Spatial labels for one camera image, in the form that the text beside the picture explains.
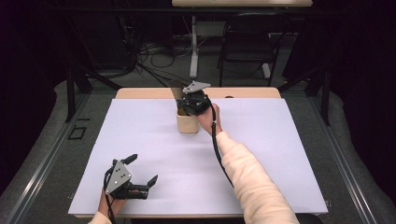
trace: forearm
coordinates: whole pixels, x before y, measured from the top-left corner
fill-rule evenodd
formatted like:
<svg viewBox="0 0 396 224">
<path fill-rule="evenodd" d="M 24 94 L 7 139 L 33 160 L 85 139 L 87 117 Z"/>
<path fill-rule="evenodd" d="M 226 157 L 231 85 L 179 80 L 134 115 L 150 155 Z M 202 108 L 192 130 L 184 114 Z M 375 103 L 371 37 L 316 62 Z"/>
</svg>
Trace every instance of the forearm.
<svg viewBox="0 0 396 224">
<path fill-rule="evenodd" d="M 249 223 L 298 223 L 290 205 L 260 162 L 226 132 L 217 135 L 222 164 Z"/>
<path fill-rule="evenodd" d="M 89 224 L 111 224 L 111 221 L 102 213 L 96 212 L 95 216 Z"/>
</svg>

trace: dark background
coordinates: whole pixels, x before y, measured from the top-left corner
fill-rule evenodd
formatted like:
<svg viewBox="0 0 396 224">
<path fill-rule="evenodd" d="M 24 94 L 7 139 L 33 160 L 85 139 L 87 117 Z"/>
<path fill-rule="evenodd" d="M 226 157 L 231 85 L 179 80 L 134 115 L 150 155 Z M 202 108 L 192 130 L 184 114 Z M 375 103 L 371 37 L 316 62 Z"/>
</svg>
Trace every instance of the dark background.
<svg viewBox="0 0 396 224">
<path fill-rule="evenodd" d="M 171 1 L 134 2 L 138 7 L 171 6 Z M 39 3 L 0 3 L 1 192 L 46 124 L 56 101 L 53 88 L 65 80 L 70 54 L 94 69 L 123 69 L 131 62 L 114 17 L 79 15 L 72 20 L 76 35 L 70 24 L 45 13 Z M 92 7 L 92 1 L 51 3 Z M 112 4 L 95 1 L 97 7 Z M 396 18 L 391 2 L 316 0 L 314 8 L 350 13 L 338 20 L 307 18 L 284 76 L 294 79 L 320 66 L 333 50 L 333 41 L 343 37 L 340 50 L 332 57 L 331 89 L 344 102 L 354 147 L 378 186 L 396 203 Z M 142 24 L 140 34 L 171 48 L 172 34 L 183 30 L 184 24 L 175 17 L 150 18 L 136 18 Z M 67 41 L 54 38 L 57 29 L 65 33 Z"/>
</svg>

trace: cable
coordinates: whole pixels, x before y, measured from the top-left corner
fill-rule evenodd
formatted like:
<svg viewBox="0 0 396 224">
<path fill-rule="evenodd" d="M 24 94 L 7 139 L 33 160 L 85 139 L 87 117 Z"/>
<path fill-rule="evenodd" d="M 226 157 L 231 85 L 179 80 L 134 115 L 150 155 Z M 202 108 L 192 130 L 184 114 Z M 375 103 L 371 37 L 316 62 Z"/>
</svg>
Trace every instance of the cable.
<svg viewBox="0 0 396 224">
<path fill-rule="evenodd" d="M 212 103 L 210 102 L 209 99 L 207 99 L 210 103 L 210 107 L 212 109 L 212 115 L 213 115 L 213 122 L 212 122 L 212 141 L 213 141 L 213 148 L 215 149 L 215 154 L 216 157 L 218 158 L 218 162 L 220 164 L 220 167 L 222 169 L 222 171 L 224 172 L 225 176 L 227 177 L 228 181 L 230 182 L 231 186 L 233 186 L 233 181 L 231 181 L 230 177 L 228 177 L 227 173 L 225 172 L 224 166 L 221 163 L 221 156 L 219 153 L 219 148 L 218 148 L 218 141 L 216 139 L 216 111 L 215 111 L 215 107 L 213 107 Z"/>
<path fill-rule="evenodd" d="M 134 71 L 134 67 L 127 67 L 123 71 L 120 71 L 120 72 L 118 72 L 116 74 L 111 74 L 111 75 L 103 75 L 103 74 L 101 74 L 101 76 L 105 77 L 107 79 L 112 79 L 112 78 L 116 78 L 116 77 L 124 77 L 124 76 L 130 74 L 132 71 Z"/>
<path fill-rule="evenodd" d="M 172 64 L 174 63 L 175 58 L 176 58 L 175 55 L 172 53 L 172 55 L 171 55 L 171 56 L 172 56 L 172 61 L 171 61 L 169 64 L 167 64 L 167 65 L 159 66 L 159 65 L 154 64 L 154 61 L 153 61 L 154 55 L 155 55 L 155 54 L 152 54 L 152 55 L 151 55 L 150 62 L 151 62 L 151 64 L 152 64 L 154 67 L 157 67 L 157 68 L 169 67 L 170 65 L 172 65 Z"/>
<path fill-rule="evenodd" d="M 111 173 L 113 172 L 113 169 L 114 169 L 114 167 L 111 167 L 105 173 L 105 179 L 104 179 L 104 183 L 103 183 L 103 188 L 104 188 L 105 192 L 106 192 L 107 185 L 108 185 L 108 182 L 111 177 Z M 107 203 L 107 207 L 108 207 L 108 219 L 110 219 L 112 224 L 117 224 L 114 213 L 113 213 L 113 209 L 111 208 L 112 203 L 110 202 L 110 199 L 108 198 L 107 194 L 105 194 L 105 198 L 106 198 L 106 203 Z"/>
<path fill-rule="evenodd" d="M 145 62 L 147 59 L 148 59 L 148 57 L 149 57 L 149 48 L 151 47 L 151 45 L 152 46 L 156 46 L 156 44 L 155 43 L 151 43 L 151 44 L 141 44 L 141 47 L 140 47 L 140 50 L 139 50 L 139 52 L 137 53 L 139 56 L 140 56 L 140 62 Z"/>
<path fill-rule="evenodd" d="M 182 81 L 182 83 L 185 84 L 185 85 L 186 85 L 186 83 L 190 82 L 189 80 L 187 80 L 185 78 L 182 78 L 182 77 L 178 77 L 175 74 L 168 73 L 168 72 L 165 72 L 165 71 L 160 71 L 160 70 L 157 70 L 157 69 L 154 69 L 154 68 L 150 68 L 150 67 L 147 67 L 147 66 L 143 65 L 142 63 L 138 63 L 137 65 L 139 67 L 141 67 L 142 70 L 147 71 L 150 75 L 152 75 L 154 78 L 156 78 L 161 84 L 163 84 L 164 87 L 169 87 L 169 85 L 167 85 L 166 83 L 169 83 L 170 81 L 174 80 L 174 78 L 161 76 L 160 74 L 156 73 L 155 71 L 163 72 L 163 73 L 166 73 L 166 74 L 171 75 L 173 77 L 176 77 L 177 79 L 183 80 L 184 82 Z"/>
<path fill-rule="evenodd" d="M 187 31 L 189 32 L 189 35 L 190 35 L 190 34 L 191 34 L 190 27 L 189 27 L 189 25 L 186 23 L 186 19 L 185 19 L 184 17 L 182 17 L 182 18 L 183 18 L 184 24 L 186 25 Z"/>
</svg>

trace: white table surface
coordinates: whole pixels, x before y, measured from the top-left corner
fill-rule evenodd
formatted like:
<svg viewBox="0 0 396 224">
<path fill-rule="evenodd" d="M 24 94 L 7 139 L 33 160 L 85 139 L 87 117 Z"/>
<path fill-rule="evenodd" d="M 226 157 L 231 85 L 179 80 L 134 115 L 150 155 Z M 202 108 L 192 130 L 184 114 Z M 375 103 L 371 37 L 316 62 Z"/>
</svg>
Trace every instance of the white table surface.
<svg viewBox="0 0 396 224">
<path fill-rule="evenodd" d="M 283 99 L 212 99 L 221 123 L 260 160 L 296 213 L 327 213 L 299 134 Z M 120 217 L 242 216 L 204 130 L 177 130 L 172 99 L 115 99 L 96 140 L 69 214 L 91 217 L 113 159 L 138 154 L 127 165 L 134 184 L 158 175 L 147 200 L 129 200 Z"/>
</svg>

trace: black curtain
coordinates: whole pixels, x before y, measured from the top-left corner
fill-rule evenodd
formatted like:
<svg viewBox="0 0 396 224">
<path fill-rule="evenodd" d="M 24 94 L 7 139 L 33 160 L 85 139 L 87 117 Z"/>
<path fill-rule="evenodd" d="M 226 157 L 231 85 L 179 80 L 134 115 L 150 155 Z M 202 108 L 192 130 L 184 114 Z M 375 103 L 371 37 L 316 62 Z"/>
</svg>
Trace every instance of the black curtain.
<svg viewBox="0 0 396 224">
<path fill-rule="evenodd" d="M 344 43 L 330 58 L 331 90 L 344 102 L 351 140 L 377 185 L 396 204 L 396 16 L 385 0 L 315 1 L 320 9 L 348 11 L 340 20 L 307 20 L 284 77 L 321 66 L 334 39 Z"/>
<path fill-rule="evenodd" d="M 65 66 L 35 1 L 2 1 L 0 8 L 3 193 L 50 117 Z"/>
</svg>

